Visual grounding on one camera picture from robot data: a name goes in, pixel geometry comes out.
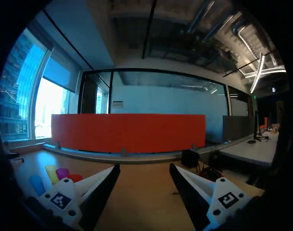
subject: white desk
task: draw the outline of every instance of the white desk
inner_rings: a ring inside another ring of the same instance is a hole
[[[248,144],[249,140],[253,140],[253,138],[250,138],[233,146],[223,148],[220,152],[222,155],[242,161],[260,166],[270,166],[275,155],[279,134],[264,132],[263,136],[269,136],[270,139],[267,142],[263,139],[262,142],[256,140],[255,144]]]

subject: purple toy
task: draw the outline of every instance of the purple toy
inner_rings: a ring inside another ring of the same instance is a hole
[[[56,173],[59,180],[62,180],[63,178],[68,177],[68,175],[70,174],[70,171],[66,168],[61,168],[61,169],[57,169]]]

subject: window sill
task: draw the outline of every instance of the window sill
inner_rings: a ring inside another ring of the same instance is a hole
[[[38,139],[15,139],[15,140],[4,140],[2,142],[7,141],[9,144],[9,148],[17,148],[17,147],[22,147],[22,146],[28,146],[28,145],[33,145],[37,144],[40,142],[45,142],[45,143],[51,143],[52,139],[51,138],[38,138]]]

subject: orange partition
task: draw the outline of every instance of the orange partition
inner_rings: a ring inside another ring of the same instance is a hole
[[[171,152],[205,145],[205,115],[52,115],[52,141],[95,152]]]
[[[267,127],[267,117],[264,117],[264,125],[261,125],[260,129],[262,130],[262,129],[266,128],[266,127]]]

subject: glass building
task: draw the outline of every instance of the glass building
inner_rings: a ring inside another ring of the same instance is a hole
[[[0,133],[3,140],[29,138],[32,85],[44,51],[22,33],[11,50],[0,78]]]

